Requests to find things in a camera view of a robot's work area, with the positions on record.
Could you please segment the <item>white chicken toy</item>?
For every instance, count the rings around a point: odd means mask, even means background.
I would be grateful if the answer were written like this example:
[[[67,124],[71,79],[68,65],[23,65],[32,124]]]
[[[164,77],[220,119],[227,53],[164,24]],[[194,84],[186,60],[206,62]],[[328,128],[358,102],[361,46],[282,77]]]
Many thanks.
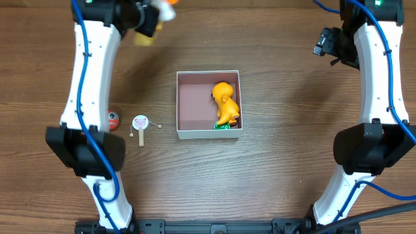
[[[140,30],[137,30],[135,33],[134,43],[136,46],[151,46],[156,39],[157,33],[159,33],[163,28],[163,23],[166,21],[171,21],[176,17],[176,12],[173,8],[179,0],[151,0],[148,4],[142,3],[143,7],[146,7],[147,10],[152,7],[153,9],[158,10],[157,20],[150,19],[150,15],[146,14],[146,18],[143,24],[140,27]],[[145,23],[155,23],[155,26],[149,25],[149,33],[145,32],[144,24]]]

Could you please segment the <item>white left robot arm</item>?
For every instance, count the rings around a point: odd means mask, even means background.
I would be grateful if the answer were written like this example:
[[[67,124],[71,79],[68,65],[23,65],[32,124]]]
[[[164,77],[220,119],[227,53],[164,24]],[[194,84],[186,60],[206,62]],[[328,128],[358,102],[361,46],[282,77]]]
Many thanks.
[[[77,222],[75,233],[141,233],[125,196],[121,169],[125,140],[111,134],[109,94],[120,42],[128,31],[153,37],[175,18],[174,1],[71,0],[75,60],[70,93],[58,127],[45,141],[89,188],[99,220]]]

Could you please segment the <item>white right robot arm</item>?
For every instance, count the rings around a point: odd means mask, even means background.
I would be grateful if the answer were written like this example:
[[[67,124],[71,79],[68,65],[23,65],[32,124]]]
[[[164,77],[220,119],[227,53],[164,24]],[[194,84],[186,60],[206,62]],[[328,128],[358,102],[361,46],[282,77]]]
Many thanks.
[[[323,29],[313,52],[359,70],[361,107],[357,125],[333,141],[337,166],[311,208],[318,226],[346,219],[363,189],[415,146],[401,87],[403,1],[340,1],[336,13],[342,27]]]

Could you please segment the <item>white wooden rattle drum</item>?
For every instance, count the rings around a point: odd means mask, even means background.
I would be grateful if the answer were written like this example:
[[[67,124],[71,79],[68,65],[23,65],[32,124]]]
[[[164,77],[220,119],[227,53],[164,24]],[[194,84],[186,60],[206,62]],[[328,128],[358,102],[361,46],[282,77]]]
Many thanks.
[[[136,130],[138,132],[138,146],[140,148],[144,147],[144,131],[149,127],[149,124],[156,126],[158,129],[162,128],[162,125],[153,123],[145,115],[135,116],[132,120],[129,136],[131,138],[134,137],[135,134],[133,130]]]

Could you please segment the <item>red round robot toy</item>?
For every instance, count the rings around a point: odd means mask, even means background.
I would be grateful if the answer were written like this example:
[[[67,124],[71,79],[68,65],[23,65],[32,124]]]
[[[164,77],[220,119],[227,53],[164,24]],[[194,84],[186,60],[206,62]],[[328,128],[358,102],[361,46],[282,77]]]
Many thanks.
[[[113,110],[109,110],[108,115],[109,115],[109,129],[110,131],[115,131],[120,124],[120,117],[118,113]]]

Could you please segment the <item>orange dinosaur toy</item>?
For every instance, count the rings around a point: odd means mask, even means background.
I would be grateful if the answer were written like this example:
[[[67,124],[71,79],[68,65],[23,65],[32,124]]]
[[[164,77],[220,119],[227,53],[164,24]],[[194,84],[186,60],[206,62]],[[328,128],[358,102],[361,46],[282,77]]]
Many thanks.
[[[231,127],[237,125],[237,119],[240,117],[240,110],[239,106],[232,98],[233,95],[233,87],[226,82],[220,82],[213,87],[211,97],[218,106],[217,125],[229,124]]]

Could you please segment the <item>green round disc toy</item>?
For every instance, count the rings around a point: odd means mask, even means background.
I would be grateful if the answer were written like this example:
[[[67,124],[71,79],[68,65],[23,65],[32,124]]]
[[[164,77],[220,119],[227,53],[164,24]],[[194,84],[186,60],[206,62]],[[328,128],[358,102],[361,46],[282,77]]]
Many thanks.
[[[217,122],[214,124],[214,130],[228,130],[231,129],[231,126],[228,123],[218,124]]]

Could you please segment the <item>white box with pink interior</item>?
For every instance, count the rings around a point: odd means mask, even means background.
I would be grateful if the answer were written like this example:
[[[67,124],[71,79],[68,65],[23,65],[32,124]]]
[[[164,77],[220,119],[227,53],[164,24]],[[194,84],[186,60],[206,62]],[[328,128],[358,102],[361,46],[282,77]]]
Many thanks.
[[[220,82],[233,87],[232,99],[241,104],[240,77],[237,70],[177,72],[176,130],[181,140],[239,138],[242,117],[231,129],[215,130],[218,105],[211,91]]]

